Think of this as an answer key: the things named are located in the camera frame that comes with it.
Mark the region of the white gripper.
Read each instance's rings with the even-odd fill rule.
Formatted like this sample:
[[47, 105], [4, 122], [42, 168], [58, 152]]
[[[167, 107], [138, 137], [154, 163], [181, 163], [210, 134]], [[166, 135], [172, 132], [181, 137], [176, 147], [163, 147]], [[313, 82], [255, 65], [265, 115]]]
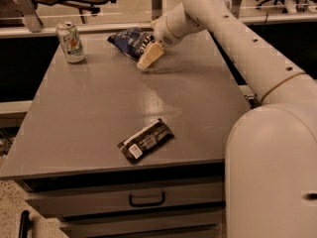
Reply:
[[147, 45], [137, 68], [144, 70], [164, 54], [164, 48], [179, 44], [186, 36], [198, 31], [198, 23], [185, 12], [180, 3], [172, 10], [151, 22], [156, 42]]

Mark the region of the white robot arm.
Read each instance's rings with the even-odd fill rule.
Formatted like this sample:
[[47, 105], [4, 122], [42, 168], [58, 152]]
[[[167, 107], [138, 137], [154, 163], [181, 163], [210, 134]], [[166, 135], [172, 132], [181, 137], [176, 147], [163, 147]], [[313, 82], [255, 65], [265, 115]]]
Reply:
[[227, 238], [317, 238], [316, 81], [237, 19], [227, 0], [182, 0], [152, 28], [156, 42], [140, 68], [207, 29], [260, 101], [227, 141]]

